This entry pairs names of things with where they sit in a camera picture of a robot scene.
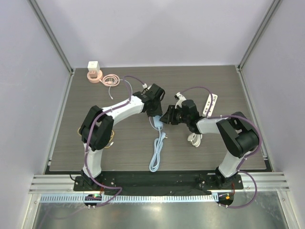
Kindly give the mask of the white power strip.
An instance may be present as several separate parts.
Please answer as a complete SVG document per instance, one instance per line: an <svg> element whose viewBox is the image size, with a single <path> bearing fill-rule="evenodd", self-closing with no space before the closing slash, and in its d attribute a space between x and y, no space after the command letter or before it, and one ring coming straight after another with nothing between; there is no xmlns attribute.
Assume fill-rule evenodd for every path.
<svg viewBox="0 0 305 229"><path fill-rule="evenodd" d="M203 109L203 116L211 117L213 114L213 110L216 104L218 96L216 94L212 94L208 96L208 99L206 101L205 107ZM195 134L191 133L187 137L187 141L192 144L194 147L199 147L201 144L203 135L202 134Z"/></svg>

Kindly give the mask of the yellow charger with cable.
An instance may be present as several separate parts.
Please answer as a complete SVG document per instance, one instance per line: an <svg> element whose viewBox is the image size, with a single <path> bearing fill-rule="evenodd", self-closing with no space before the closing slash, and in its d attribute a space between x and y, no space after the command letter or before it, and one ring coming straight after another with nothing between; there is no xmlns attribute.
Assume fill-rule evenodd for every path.
<svg viewBox="0 0 305 229"><path fill-rule="evenodd" d="M80 133L80 127L77 129L77 133L79 136L81 136L81 133ZM105 148L110 148L112 145L113 145L113 137L115 135L115 132L112 130L112 133L111 133L111 136L110 136L110 140L109 142L107 143L106 147Z"/></svg>

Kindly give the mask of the blue power strip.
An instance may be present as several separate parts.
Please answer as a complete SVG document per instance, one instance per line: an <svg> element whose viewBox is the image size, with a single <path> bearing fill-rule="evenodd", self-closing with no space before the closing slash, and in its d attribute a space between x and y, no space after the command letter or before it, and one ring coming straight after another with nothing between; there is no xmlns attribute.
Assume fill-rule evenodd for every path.
<svg viewBox="0 0 305 229"><path fill-rule="evenodd" d="M165 132L163 132L163 122L161 122L161 116L157 115L150 117L149 121L152 128L159 134L159 136L153 142L154 152L149 163L149 171L154 173L159 169L161 151L163 149L163 140L167 138L167 135Z"/></svg>

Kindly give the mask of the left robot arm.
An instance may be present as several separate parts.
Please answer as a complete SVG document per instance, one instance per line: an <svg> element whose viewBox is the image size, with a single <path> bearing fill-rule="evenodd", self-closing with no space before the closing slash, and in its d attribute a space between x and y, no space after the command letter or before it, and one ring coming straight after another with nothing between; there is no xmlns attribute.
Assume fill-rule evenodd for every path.
<svg viewBox="0 0 305 229"><path fill-rule="evenodd" d="M90 108L80 127L85 153L81 177L89 190L95 191L101 186L102 153L111 139L113 127L140 113L146 113L148 117L161 116L161 101L164 96L165 90L152 84L143 91L130 94L126 100L115 105L104 108L95 105Z"/></svg>

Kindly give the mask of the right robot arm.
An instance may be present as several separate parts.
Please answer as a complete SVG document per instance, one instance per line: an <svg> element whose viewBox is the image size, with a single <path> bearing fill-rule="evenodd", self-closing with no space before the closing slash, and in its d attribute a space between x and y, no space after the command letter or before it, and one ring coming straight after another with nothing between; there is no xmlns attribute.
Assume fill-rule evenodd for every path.
<svg viewBox="0 0 305 229"><path fill-rule="evenodd" d="M160 121L169 125L186 124L194 134L219 134L227 153L215 169L215 183L218 188L228 188L238 174L247 156L258 149L261 137L258 130L241 112L216 118L202 116L193 100L181 105L169 105Z"/></svg>

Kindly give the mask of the pink round socket base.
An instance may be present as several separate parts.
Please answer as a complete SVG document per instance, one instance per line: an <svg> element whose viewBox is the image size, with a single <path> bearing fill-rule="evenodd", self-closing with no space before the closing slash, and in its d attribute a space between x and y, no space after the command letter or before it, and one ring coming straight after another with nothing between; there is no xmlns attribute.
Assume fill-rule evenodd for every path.
<svg viewBox="0 0 305 229"><path fill-rule="evenodd" d="M120 83L119 76L115 74L103 75L102 71L89 71L87 73L87 79L90 83L102 83L104 86L112 87L117 86Z"/></svg>

